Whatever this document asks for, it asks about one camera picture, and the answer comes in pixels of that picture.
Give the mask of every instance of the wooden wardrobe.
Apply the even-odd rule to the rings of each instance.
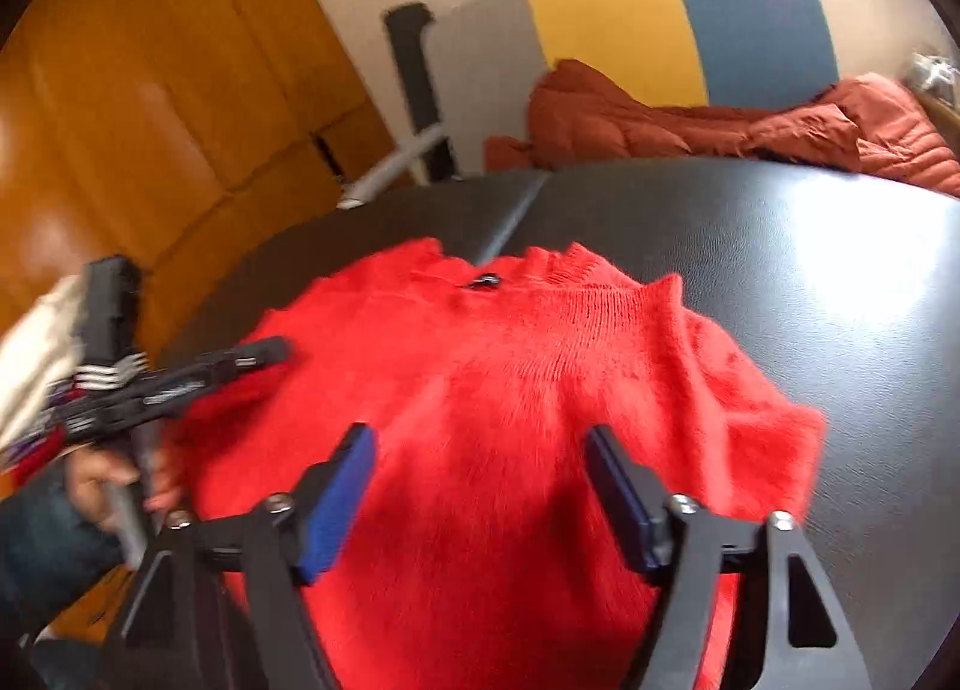
[[[330,164],[391,149],[317,0],[32,0],[0,49],[0,330],[125,253],[155,354],[244,254],[333,210]]]

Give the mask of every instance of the sweater sleeve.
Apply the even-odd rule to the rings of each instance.
[[[771,511],[803,515],[816,481],[826,420],[781,394],[716,322],[686,312],[688,335],[728,432],[733,513],[760,520]]]
[[[49,465],[0,503],[0,638],[39,631],[121,561],[67,498],[64,461]]]

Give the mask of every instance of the red sweater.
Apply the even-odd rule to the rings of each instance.
[[[482,272],[501,285],[464,288]],[[613,690],[655,593],[618,556],[584,474],[587,430],[611,425],[670,491],[755,520],[803,513],[824,434],[681,288],[637,284],[579,245],[484,268],[437,241],[360,260],[260,324],[256,337],[294,342],[291,367],[185,420],[199,513],[290,488],[366,422],[370,489],[305,591],[344,690]],[[733,583],[702,687],[721,674]]]

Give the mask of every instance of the red cloth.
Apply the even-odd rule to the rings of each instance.
[[[499,289],[464,288],[486,271]],[[611,690],[655,593],[618,556],[584,474],[587,430],[613,426],[670,491],[755,520],[803,514],[824,434],[681,289],[676,275],[637,284],[579,245],[484,268],[437,241],[360,260],[265,317],[256,337],[294,342],[285,372],[184,420],[198,511],[289,489],[366,422],[371,487],[305,593],[344,688]],[[702,687],[720,677],[733,583]]]
[[[558,169],[630,157],[793,161],[863,172],[960,197],[960,164],[913,94],[880,75],[841,81],[783,113],[649,108],[583,62],[536,84],[530,142],[490,137],[488,170]]]

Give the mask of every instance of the gray armrest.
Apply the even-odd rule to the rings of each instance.
[[[427,151],[444,140],[446,140],[446,130],[442,122],[427,127],[410,140],[404,140],[390,156],[378,161],[368,172],[350,184],[344,191],[344,196],[340,198],[340,202],[337,203],[337,207],[345,211],[366,205],[400,178],[412,161],[424,156]]]

